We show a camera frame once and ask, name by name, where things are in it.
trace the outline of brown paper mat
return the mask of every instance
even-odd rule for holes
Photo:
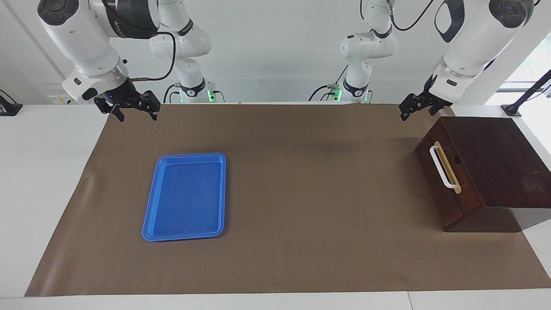
[[[396,105],[166,105],[110,118],[27,296],[551,287],[522,233],[444,233]],[[149,243],[155,162],[228,158],[226,229]]]

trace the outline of black stand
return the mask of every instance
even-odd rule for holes
[[[11,104],[0,96],[0,116],[16,116],[23,104]]]
[[[551,79],[551,70],[547,71],[541,79],[539,79],[534,86],[527,90],[517,102],[510,105],[502,105],[501,108],[505,111],[505,114],[508,116],[522,116],[518,109],[520,106],[525,103],[535,92],[537,92],[542,86],[544,86]]]

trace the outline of wall socket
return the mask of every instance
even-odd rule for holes
[[[64,90],[60,90],[56,95],[46,96],[51,104],[76,104],[77,102],[71,98]]]

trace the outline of power outlet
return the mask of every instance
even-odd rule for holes
[[[48,101],[51,104],[71,104],[71,103],[75,103],[73,98],[71,98],[71,96],[69,96],[69,95],[60,94],[60,95],[46,96],[46,97],[48,98]]]

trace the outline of window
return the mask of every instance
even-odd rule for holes
[[[486,105],[512,104],[534,85],[548,70],[551,70],[551,34],[534,49],[526,60],[503,83]],[[545,95],[524,103],[519,112],[530,130],[551,153],[551,99]]]

